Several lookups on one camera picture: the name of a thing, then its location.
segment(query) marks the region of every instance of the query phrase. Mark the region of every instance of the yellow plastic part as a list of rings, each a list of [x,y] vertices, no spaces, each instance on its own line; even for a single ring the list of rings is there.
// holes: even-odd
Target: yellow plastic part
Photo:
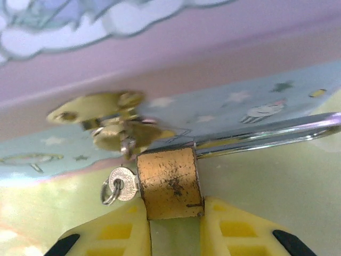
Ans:
[[[201,256],[290,256],[272,235],[276,229],[286,231],[220,199],[206,197],[200,222]]]
[[[80,238],[67,256],[150,256],[150,232],[144,202],[136,198],[104,216],[64,233]]]

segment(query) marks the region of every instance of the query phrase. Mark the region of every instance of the white star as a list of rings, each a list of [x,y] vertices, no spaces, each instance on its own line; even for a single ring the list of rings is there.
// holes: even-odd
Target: white star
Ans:
[[[226,102],[242,102],[250,97],[251,95],[247,91],[232,92]]]
[[[52,136],[52,137],[49,137],[47,139],[40,140],[40,141],[45,143],[47,146],[49,146],[49,145],[54,145],[54,144],[62,144],[65,141],[65,139]]]
[[[159,98],[152,100],[149,104],[149,107],[159,107],[159,108],[165,108],[168,107],[174,100],[172,98]]]
[[[215,118],[214,116],[199,116],[197,119],[197,123],[209,122],[214,118]]]

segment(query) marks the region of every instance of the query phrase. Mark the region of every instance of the padlock shackle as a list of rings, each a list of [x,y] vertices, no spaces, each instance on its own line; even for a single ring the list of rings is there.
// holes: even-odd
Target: padlock shackle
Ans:
[[[194,139],[197,158],[308,141],[341,131],[341,113],[305,116]]]

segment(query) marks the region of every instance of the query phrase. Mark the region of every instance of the cartoon character print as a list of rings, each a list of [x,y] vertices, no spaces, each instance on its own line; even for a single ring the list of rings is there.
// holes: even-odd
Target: cartoon character print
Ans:
[[[260,122],[274,114],[277,114],[285,107],[286,99],[281,99],[272,103],[254,107],[250,109],[247,114],[240,120],[244,124],[252,124]]]

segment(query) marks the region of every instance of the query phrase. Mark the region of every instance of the wallpaper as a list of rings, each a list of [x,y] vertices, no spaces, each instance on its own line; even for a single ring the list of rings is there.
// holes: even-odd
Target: wallpaper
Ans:
[[[145,102],[139,113],[176,136],[150,148],[187,143],[194,137],[306,116],[341,85],[341,61]],[[81,171],[120,157],[96,148],[78,125],[0,143],[0,186]]]
[[[0,64],[136,35],[189,7],[234,0],[0,0]]]

